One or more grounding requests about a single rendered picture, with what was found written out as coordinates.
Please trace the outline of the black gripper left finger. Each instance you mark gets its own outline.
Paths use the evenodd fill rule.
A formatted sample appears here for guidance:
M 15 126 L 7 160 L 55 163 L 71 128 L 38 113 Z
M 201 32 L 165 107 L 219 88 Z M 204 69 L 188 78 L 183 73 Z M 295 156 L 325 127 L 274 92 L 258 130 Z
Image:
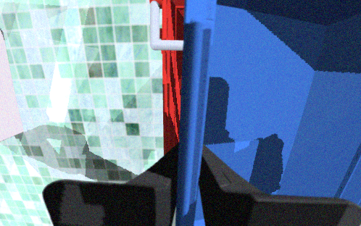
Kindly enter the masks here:
M 105 183 L 75 179 L 47 184 L 42 199 L 53 226 L 172 226 L 178 147 L 134 179 Z

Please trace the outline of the red plastic tray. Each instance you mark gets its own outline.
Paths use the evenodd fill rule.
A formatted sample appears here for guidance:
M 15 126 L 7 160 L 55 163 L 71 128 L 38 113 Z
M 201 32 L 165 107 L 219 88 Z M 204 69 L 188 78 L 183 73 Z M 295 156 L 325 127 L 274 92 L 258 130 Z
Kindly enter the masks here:
M 159 39 L 183 41 L 185 0 L 157 1 L 162 9 Z M 179 143 L 183 51 L 161 51 L 164 155 Z

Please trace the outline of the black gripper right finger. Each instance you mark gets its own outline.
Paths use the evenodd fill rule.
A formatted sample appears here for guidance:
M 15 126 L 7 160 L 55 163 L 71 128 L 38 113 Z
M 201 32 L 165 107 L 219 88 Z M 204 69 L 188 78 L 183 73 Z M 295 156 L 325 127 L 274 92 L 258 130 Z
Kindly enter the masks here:
M 204 144 L 199 189 L 205 226 L 361 225 L 361 206 L 355 202 L 262 192 Z

